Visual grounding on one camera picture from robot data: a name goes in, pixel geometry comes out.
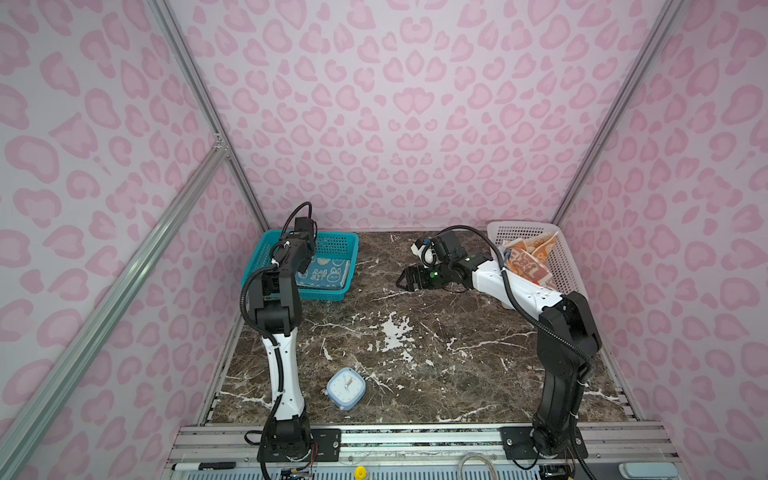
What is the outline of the yellow cap object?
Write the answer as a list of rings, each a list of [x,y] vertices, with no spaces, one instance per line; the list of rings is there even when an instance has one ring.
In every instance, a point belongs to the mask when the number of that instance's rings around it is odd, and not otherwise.
[[[354,470],[355,480],[366,480],[368,477],[367,469],[364,466],[357,466]]]

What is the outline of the light blue alarm clock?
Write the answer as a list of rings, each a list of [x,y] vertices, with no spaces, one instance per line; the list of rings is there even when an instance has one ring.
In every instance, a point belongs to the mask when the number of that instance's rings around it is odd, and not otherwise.
[[[343,411],[354,408],[364,397],[366,381],[355,370],[345,367],[339,370],[327,383],[326,394]]]

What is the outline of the white grey device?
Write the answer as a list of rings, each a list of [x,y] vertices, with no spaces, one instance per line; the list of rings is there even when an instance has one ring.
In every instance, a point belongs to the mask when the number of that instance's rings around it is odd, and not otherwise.
[[[619,474],[626,480],[675,480],[679,471],[670,462],[624,462],[618,466]]]

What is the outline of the teal plastic basket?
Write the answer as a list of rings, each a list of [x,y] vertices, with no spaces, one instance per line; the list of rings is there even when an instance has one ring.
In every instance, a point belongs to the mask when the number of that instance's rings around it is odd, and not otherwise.
[[[268,267],[271,264],[272,255],[270,254],[270,251],[280,239],[280,234],[281,231],[279,229],[272,229],[261,236],[242,276],[241,285],[244,285],[245,281],[253,271]],[[342,301],[347,291],[350,289],[354,277],[358,251],[359,236],[357,234],[320,231],[316,240],[316,252],[314,257],[350,260],[351,267],[349,275],[346,280],[346,285],[341,290],[304,289],[297,285],[301,299],[313,301]]]

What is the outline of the blue bunny pattern towel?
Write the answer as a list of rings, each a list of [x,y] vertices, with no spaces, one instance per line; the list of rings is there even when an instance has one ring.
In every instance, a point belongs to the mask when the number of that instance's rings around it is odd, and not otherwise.
[[[346,285],[351,261],[328,257],[314,257],[304,273],[296,274],[300,288],[314,290],[341,290]]]

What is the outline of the diagonal aluminium frame bar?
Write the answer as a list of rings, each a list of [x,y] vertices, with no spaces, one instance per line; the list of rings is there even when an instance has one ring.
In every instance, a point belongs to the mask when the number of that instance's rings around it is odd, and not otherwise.
[[[211,149],[20,411],[1,441],[3,479],[18,477],[228,157],[224,147]]]

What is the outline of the black white marker pen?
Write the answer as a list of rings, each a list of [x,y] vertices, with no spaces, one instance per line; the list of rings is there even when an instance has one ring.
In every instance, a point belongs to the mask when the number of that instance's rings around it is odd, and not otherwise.
[[[217,462],[179,462],[172,465],[172,471],[217,471],[231,470],[237,466],[236,461]]]

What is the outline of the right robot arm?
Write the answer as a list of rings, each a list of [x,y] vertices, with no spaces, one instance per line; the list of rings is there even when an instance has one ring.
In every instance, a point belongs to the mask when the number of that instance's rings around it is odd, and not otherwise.
[[[560,455],[576,442],[583,395],[602,348],[586,297],[576,291],[562,294],[524,280],[486,254],[432,266],[411,265],[396,281],[398,288],[409,292],[437,290],[450,284],[511,306],[535,328],[544,380],[529,445],[543,458]]]

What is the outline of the aluminium corner frame post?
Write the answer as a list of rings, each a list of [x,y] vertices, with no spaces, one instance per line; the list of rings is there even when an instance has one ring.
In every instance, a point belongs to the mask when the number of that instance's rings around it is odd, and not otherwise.
[[[245,168],[235,152],[230,136],[213,102],[212,94],[206,86],[200,69],[195,62],[191,48],[176,18],[172,5],[166,0],[149,0],[147,4],[169,45],[171,55],[178,63],[181,73],[189,85],[193,98],[216,138],[217,144],[225,151],[226,162],[235,177],[236,185],[245,197],[248,209],[253,214],[259,227],[264,231],[269,230],[269,222],[247,178]]]

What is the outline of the white plastic basket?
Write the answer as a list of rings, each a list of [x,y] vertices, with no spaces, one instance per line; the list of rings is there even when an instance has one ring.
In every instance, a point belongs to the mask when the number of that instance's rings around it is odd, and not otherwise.
[[[557,290],[564,294],[577,291],[585,298],[589,298],[565,237],[556,225],[534,221],[505,220],[493,221],[487,226],[487,236],[496,245],[502,245],[506,241],[518,238],[528,239],[540,234],[554,234],[556,236],[546,266],[553,276]]]

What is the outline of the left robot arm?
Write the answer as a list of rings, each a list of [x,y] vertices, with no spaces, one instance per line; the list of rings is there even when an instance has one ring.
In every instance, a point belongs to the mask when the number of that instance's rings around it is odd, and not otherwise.
[[[303,308],[296,275],[306,271],[314,243],[306,233],[280,236],[267,266],[246,277],[241,316],[261,337],[267,353],[273,405],[259,440],[262,465],[303,461],[312,451],[312,434],[301,391],[297,343]]]

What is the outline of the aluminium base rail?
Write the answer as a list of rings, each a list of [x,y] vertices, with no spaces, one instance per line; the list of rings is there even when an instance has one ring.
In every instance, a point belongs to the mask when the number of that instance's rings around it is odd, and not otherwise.
[[[512,440],[519,424],[411,424],[350,425],[340,427],[333,443],[333,457],[317,459],[308,474],[313,479],[352,479],[364,466],[368,479],[559,479],[564,466],[576,467],[572,456],[564,459],[518,459]],[[165,479],[259,479],[254,427],[212,425],[184,427],[178,434],[162,473]],[[618,479],[624,462],[670,462],[679,478],[687,474],[669,435],[659,422],[583,422],[578,447],[599,479]],[[236,461],[231,470],[172,471],[179,462]]]

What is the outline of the orange white towel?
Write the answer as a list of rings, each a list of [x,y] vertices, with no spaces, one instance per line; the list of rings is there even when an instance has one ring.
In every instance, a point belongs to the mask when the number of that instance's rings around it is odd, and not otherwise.
[[[558,234],[545,232],[530,238],[518,238],[502,244],[504,263],[515,275],[550,290],[556,289],[554,276],[547,266]]]

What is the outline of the right aluminium corner post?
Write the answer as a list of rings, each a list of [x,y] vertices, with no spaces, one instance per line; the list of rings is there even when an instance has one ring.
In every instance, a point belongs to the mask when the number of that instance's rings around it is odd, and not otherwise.
[[[600,123],[595,137],[576,169],[564,197],[551,220],[552,224],[563,229],[569,210],[576,203],[577,197],[582,187],[586,184],[590,172],[597,164],[608,141],[620,124],[622,116],[629,108],[645,76],[684,17],[687,4],[688,1],[684,0],[667,0],[663,3],[648,36],[639,49],[631,67],[628,69],[625,78],[621,81],[616,97],[607,110],[605,118]]]

